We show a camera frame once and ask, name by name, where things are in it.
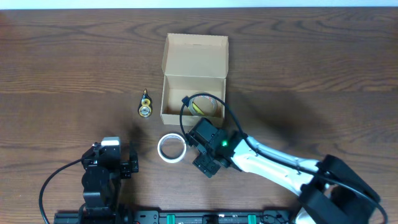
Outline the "white tape roll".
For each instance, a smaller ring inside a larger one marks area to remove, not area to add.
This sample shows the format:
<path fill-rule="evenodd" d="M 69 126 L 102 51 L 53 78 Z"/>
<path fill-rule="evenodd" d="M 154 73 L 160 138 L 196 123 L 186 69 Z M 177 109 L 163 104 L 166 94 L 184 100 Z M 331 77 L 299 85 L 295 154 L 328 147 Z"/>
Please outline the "white tape roll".
<path fill-rule="evenodd" d="M 166 142 L 166 140 L 169 140 L 169 139 L 178 139 L 183 144 L 182 153 L 178 157 L 171 158 L 171 157 L 166 156 L 166 154 L 163 152 L 162 146 L 163 146 L 164 142 Z M 169 164 L 175 164 L 175 163 L 180 162 L 185 157 L 186 152 L 187 152 L 187 144 L 185 142 L 185 139 L 181 135 L 176 134 L 176 133 L 169 133 L 160 138 L 158 145 L 157 145 L 157 152 L 163 161 L 165 161 L 166 163 L 169 163 Z"/>

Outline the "clear tape roll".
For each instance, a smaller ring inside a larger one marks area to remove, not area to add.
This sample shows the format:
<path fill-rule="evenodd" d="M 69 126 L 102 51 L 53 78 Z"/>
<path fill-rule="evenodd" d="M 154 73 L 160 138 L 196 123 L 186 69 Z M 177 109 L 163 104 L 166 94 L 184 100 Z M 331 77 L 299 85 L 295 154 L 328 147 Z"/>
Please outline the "clear tape roll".
<path fill-rule="evenodd" d="M 194 102 L 205 113 L 204 116 L 213 116 L 215 115 L 218 109 L 217 101 L 210 96 L 205 96 L 205 95 L 196 96 L 194 97 Z"/>

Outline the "yellow highlighter pen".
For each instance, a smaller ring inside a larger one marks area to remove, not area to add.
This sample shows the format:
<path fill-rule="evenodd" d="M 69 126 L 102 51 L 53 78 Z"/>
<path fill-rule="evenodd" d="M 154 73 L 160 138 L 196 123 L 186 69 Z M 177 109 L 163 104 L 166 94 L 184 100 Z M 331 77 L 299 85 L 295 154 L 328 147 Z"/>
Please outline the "yellow highlighter pen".
<path fill-rule="evenodd" d="M 205 115 L 205 113 L 200 109 L 200 107 L 194 102 L 194 98 L 186 96 L 185 98 L 182 99 L 182 103 L 184 106 L 188 108 L 188 110 L 191 112 L 192 115 L 194 116 Z"/>

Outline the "yellow black correction tape dispenser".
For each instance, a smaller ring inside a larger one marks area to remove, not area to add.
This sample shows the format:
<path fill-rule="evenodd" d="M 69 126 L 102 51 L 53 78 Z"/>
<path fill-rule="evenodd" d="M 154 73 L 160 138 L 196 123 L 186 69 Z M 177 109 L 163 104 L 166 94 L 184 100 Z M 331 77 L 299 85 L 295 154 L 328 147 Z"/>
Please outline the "yellow black correction tape dispenser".
<path fill-rule="evenodd" d="M 152 99 L 148 95 L 147 89 L 143 91 L 137 112 L 143 118 L 148 118 L 152 114 Z"/>

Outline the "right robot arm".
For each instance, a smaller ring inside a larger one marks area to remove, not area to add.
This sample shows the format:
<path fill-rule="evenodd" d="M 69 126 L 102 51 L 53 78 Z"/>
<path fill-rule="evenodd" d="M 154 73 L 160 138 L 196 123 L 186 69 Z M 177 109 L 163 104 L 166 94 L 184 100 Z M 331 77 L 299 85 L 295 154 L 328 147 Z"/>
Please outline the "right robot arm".
<path fill-rule="evenodd" d="M 375 210 L 384 213 L 379 195 L 341 159 L 304 159 L 271 149 L 241 133 L 221 129 L 186 134 L 200 155 L 194 164 L 206 175 L 220 166 L 259 175 L 291 191 L 301 209 L 295 223 L 368 223 Z"/>

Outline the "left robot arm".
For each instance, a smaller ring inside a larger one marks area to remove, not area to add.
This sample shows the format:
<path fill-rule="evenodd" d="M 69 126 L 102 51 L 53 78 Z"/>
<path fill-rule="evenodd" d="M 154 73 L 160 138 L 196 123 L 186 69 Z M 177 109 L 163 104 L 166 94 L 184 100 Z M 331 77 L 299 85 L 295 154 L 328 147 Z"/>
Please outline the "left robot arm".
<path fill-rule="evenodd" d="M 129 150 L 129 159 L 121 160 L 119 137 L 105 137 L 82 155 L 85 173 L 81 183 L 89 217 L 114 217 L 118 213 L 121 181 L 139 172 L 137 153 Z"/>

